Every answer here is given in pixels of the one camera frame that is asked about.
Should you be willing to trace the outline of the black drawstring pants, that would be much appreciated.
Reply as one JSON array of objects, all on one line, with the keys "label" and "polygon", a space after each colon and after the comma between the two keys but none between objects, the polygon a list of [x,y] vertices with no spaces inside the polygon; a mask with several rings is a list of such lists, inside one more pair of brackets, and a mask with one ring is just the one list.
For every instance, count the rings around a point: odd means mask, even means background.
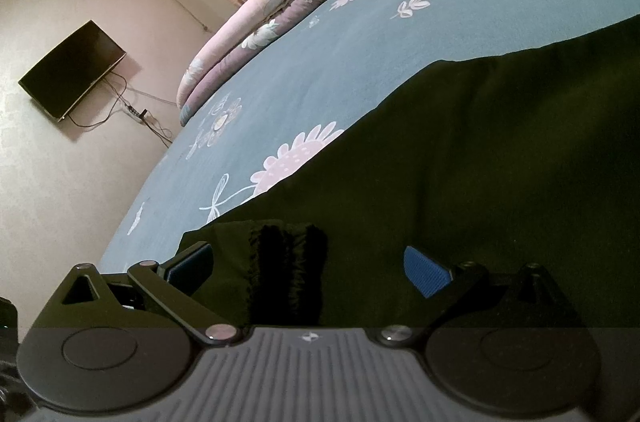
[{"label": "black drawstring pants", "polygon": [[244,329],[416,324],[418,249],[487,277],[410,346],[511,419],[639,407],[639,22],[418,72],[292,176],[198,231],[198,303]]}]

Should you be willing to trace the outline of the wall mounted television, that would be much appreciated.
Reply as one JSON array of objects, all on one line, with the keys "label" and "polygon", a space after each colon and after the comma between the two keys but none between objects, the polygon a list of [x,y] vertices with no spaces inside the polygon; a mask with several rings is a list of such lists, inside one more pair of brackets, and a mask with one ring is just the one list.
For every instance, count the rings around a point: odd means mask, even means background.
[{"label": "wall mounted television", "polygon": [[125,56],[126,51],[89,20],[39,60],[18,85],[60,122]]}]

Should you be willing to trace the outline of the teal patterned bed sheet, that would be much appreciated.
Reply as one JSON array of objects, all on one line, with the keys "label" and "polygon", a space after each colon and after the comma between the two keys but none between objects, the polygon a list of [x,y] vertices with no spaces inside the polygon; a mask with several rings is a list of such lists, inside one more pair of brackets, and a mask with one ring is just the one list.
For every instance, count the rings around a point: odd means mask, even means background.
[{"label": "teal patterned bed sheet", "polygon": [[639,0],[326,0],[194,113],[99,268],[169,259],[186,231],[291,176],[437,60],[536,48],[638,11]]}]

